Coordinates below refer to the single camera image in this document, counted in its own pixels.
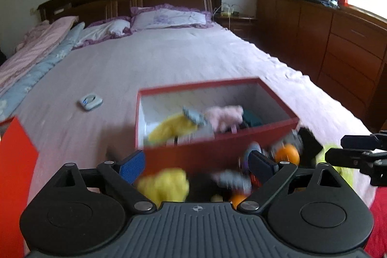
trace orange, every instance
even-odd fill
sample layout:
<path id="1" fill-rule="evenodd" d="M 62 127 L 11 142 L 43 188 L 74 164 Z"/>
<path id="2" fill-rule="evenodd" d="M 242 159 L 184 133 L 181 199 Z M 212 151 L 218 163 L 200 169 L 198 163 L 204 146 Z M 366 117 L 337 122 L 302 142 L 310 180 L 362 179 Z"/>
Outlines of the orange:
<path id="1" fill-rule="evenodd" d="M 231 197 L 230 201 L 233 204 L 234 209 L 237 209 L 238 204 L 240 204 L 243 200 L 245 200 L 247 196 L 243 194 L 235 194 Z"/>
<path id="2" fill-rule="evenodd" d="M 275 153 L 275 161 L 289 161 L 295 165 L 299 165 L 299 153 L 295 146 L 290 143 L 287 143 L 282 148 L 278 149 Z"/>

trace wooden nightstand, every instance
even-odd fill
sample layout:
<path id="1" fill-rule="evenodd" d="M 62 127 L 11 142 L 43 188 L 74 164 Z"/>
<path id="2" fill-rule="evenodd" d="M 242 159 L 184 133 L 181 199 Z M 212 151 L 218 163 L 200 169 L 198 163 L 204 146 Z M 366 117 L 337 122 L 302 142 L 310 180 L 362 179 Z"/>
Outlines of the wooden nightstand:
<path id="1" fill-rule="evenodd" d="M 243 40 L 253 41 L 253 27 L 257 22 L 257 19 L 253 16 L 239 14 L 239 16 L 227 17 L 216 14 L 214 20 L 222 27 L 230 29 L 230 31 Z"/>

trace logo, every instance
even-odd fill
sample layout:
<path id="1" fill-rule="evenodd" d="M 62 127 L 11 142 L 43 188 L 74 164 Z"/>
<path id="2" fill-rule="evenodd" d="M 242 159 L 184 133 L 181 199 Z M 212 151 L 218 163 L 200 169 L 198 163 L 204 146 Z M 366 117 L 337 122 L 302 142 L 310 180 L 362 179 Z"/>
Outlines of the logo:
<path id="1" fill-rule="evenodd" d="M 199 212 L 202 211 L 204 208 L 202 206 L 196 205 L 192 208 L 193 211 Z"/>

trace bed sheet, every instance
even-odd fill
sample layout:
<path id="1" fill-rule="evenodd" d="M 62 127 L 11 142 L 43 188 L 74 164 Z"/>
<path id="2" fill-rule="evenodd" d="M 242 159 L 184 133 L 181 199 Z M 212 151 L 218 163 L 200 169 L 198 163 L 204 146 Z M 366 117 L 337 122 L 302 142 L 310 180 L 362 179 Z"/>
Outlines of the bed sheet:
<path id="1" fill-rule="evenodd" d="M 253 44 L 215 25 L 209 29 L 144 30 L 72 51 L 30 91 L 15 114 L 39 151 L 31 200 L 64 163 L 95 167 L 113 147 L 124 158 L 134 148 L 140 88 L 259 76 L 322 144 L 345 134 L 369 135 L 336 100 Z M 84 112 L 77 100 L 94 92 L 103 105 Z M 355 172 L 354 189 L 370 206 L 376 189 Z"/>

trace drawer handle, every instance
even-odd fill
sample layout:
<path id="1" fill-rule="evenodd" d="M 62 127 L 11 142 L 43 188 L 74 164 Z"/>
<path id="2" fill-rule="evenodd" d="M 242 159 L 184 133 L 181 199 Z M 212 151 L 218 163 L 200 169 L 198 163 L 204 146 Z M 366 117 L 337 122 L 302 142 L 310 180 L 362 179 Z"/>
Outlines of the drawer handle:
<path id="1" fill-rule="evenodd" d="M 365 35 L 363 35 L 362 33 L 360 33 L 360 32 L 357 32 L 356 30 L 353 30 L 353 29 L 351 29 L 351 31 L 352 31 L 353 33 L 357 34 L 358 36 L 361 36 L 361 37 L 366 37 L 366 36 L 365 36 Z"/>

